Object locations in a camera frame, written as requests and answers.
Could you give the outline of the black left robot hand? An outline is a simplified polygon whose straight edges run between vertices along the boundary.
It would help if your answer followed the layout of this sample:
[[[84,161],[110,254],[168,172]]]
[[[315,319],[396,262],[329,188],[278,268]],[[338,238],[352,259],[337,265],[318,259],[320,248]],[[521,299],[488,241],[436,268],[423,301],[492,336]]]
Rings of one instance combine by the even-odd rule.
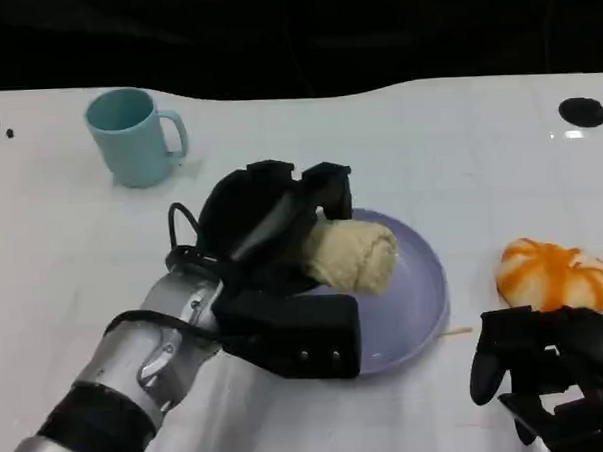
[[[352,217],[351,169],[322,162],[292,177],[295,165],[265,160],[225,176],[198,220],[197,251],[233,291],[291,296],[318,282],[303,271],[304,243],[320,217]]]

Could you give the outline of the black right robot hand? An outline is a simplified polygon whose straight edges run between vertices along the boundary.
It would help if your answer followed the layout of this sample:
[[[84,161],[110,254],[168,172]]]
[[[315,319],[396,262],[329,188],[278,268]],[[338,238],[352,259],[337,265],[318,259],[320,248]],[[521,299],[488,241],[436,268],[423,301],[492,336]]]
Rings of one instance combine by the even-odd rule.
[[[528,306],[485,312],[470,375],[476,405],[509,410],[520,441],[603,452],[603,314]]]

